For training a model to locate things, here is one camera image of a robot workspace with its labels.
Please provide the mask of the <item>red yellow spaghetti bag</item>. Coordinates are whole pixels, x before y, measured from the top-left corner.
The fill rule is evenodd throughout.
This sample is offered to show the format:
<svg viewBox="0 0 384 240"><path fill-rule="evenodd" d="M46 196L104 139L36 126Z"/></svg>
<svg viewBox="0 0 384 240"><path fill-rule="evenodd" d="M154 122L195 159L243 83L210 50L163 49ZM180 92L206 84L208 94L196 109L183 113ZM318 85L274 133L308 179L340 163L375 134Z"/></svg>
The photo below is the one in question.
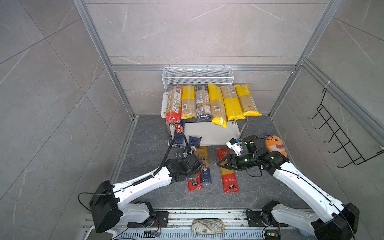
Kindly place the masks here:
<svg viewBox="0 0 384 240"><path fill-rule="evenodd" d="M201 183L201 178L195 178L192 179L191 181L188 181L188 191L193 192L196 190L202 190L204 187L202 186Z"/></svg>

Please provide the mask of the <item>dark blue spaghetti bag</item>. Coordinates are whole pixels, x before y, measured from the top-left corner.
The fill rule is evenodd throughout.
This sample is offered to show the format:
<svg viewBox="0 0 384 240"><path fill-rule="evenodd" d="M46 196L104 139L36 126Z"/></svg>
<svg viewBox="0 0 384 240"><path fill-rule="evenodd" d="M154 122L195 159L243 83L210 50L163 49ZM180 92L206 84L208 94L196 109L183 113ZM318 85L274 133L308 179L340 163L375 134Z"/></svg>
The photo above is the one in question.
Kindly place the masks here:
<svg viewBox="0 0 384 240"><path fill-rule="evenodd" d="M208 147L201 146L198 154L199 159L202 161L202 167L200 170L200 180L201 183L212 183L211 170L208 158Z"/></svg>

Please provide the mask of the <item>blue tan spaghetti bag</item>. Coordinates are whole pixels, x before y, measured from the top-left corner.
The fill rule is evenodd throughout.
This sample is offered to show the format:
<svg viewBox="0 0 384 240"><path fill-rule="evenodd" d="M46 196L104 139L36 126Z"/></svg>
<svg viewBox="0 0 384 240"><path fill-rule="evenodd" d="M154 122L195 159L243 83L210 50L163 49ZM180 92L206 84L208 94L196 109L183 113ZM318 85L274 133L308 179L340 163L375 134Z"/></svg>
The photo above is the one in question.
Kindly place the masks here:
<svg viewBox="0 0 384 240"><path fill-rule="evenodd" d="M202 137L189 136L189 147L192 152L200 149Z"/></svg>

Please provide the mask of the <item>yellow-top spaghetti bag barcode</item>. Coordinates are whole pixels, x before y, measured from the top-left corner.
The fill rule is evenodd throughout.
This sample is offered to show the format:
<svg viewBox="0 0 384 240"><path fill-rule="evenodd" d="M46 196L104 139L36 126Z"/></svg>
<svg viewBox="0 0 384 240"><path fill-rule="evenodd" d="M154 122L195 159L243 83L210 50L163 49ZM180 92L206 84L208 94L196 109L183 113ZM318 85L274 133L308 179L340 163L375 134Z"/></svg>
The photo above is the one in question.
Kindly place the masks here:
<svg viewBox="0 0 384 240"><path fill-rule="evenodd" d="M227 127L227 115L224 99L219 86L208 84L212 123L224 128Z"/></svg>

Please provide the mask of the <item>half yellow spaghetti bag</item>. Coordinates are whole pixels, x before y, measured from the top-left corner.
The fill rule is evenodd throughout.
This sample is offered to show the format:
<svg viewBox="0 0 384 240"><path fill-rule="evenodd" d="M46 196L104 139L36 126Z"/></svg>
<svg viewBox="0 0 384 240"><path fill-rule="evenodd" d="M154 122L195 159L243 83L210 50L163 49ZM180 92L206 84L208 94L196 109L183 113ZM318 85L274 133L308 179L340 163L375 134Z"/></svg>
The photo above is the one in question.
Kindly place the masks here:
<svg viewBox="0 0 384 240"><path fill-rule="evenodd" d="M228 121L245 119L235 87L222 86L221 91Z"/></svg>

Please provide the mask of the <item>clear blue-end spaghetti bag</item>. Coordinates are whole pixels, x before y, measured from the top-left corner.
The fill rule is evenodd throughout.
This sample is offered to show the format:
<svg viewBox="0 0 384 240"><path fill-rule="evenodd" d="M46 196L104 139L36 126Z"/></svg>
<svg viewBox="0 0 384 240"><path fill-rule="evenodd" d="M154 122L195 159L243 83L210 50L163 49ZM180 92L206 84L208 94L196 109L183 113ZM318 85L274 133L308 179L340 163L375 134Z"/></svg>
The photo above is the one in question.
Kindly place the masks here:
<svg viewBox="0 0 384 240"><path fill-rule="evenodd" d="M208 121L212 119L209 89L206 85L195 87L197 122Z"/></svg>

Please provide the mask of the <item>yellow-end spaghetti bag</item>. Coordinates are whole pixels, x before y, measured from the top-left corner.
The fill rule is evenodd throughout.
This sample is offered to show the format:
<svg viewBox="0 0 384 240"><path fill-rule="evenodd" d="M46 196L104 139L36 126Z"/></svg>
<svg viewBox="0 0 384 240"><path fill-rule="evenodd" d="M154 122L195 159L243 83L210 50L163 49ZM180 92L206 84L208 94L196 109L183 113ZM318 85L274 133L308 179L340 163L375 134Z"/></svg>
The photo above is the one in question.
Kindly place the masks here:
<svg viewBox="0 0 384 240"><path fill-rule="evenodd" d="M262 114L257 110L250 85L235 85L237 96L245 117L258 117Z"/></svg>

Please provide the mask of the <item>blue Barilla spaghetti bag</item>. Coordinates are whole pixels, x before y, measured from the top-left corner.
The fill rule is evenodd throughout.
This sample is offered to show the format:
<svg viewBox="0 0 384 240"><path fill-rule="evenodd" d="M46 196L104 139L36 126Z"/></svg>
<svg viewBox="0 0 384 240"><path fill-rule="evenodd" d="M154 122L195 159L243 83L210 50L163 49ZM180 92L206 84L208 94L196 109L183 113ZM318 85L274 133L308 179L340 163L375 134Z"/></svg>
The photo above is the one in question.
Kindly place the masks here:
<svg viewBox="0 0 384 240"><path fill-rule="evenodd" d="M182 148L184 146L185 144L185 140L183 137L184 128L185 128L185 122L183 119L181 119L179 123L175 123L173 139L176 139L176 140L173 143L173 148Z"/></svg>

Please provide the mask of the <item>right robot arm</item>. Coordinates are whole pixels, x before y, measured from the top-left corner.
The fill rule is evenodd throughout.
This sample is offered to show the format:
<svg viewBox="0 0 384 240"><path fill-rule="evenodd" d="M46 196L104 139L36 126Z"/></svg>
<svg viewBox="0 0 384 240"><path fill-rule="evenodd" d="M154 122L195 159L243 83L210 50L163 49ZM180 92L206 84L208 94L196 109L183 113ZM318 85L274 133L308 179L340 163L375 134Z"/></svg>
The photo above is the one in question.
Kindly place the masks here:
<svg viewBox="0 0 384 240"><path fill-rule="evenodd" d="M219 161L222 169L247 171L252 167L267 172L296 193L311 209L305 212L271 201L262 208L261 218L266 227L287 224L318 240L351 240L359 224L359 209L332 197L302 174L290 162L283 141L277 136L249 136L231 139L227 147L233 154Z"/></svg>

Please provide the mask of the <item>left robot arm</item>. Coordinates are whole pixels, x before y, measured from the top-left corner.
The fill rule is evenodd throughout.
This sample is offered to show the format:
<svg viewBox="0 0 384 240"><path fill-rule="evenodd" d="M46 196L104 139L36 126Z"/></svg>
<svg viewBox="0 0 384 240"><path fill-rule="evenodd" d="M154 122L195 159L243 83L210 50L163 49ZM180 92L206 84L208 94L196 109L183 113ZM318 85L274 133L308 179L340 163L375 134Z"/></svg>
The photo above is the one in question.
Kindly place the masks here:
<svg viewBox="0 0 384 240"><path fill-rule="evenodd" d="M177 159L168 158L170 151L171 147L168 147L155 170L126 182L102 182L94 193L90 193L92 198L87 210L92 214L97 234L123 222L150 226L156 218L152 205L133 201L158 188L189 180L200 172L203 163L190 147L187 147L183 157Z"/></svg>

